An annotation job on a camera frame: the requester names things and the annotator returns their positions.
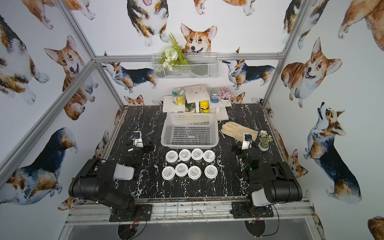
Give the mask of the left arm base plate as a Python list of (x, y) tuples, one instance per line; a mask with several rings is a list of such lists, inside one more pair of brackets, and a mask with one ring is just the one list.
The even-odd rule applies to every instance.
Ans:
[(152, 211), (153, 205), (150, 204), (136, 205), (134, 210), (117, 210), (110, 208), (111, 215), (109, 222), (148, 222), (151, 219)]

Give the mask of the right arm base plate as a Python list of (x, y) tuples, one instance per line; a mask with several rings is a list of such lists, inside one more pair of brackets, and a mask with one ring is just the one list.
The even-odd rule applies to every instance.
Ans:
[(247, 202), (232, 202), (230, 213), (235, 219), (274, 217), (272, 206), (255, 207)]

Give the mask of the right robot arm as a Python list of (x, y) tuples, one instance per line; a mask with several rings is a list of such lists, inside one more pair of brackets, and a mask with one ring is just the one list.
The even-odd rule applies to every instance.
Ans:
[(251, 208), (302, 200), (302, 188), (286, 162), (263, 162), (253, 148), (243, 150), (240, 146), (232, 146), (231, 151), (245, 165), (243, 177), (249, 185), (247, 201)]

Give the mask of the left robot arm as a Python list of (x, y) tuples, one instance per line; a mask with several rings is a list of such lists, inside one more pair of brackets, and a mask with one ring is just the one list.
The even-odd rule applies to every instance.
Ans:
[(72, 198), (96, 201), (110, 207), (111, 213), (124, 219), (135, 219), (143, 214), (137, 210), (131, 194), (124, 194), (112, 185), (113, 180), (132, 181), (139, 172), (138, 167), (145, 153), (154, 147), (128, 145), (121, 160), (93, 158), (86, 162), (69, 187)]

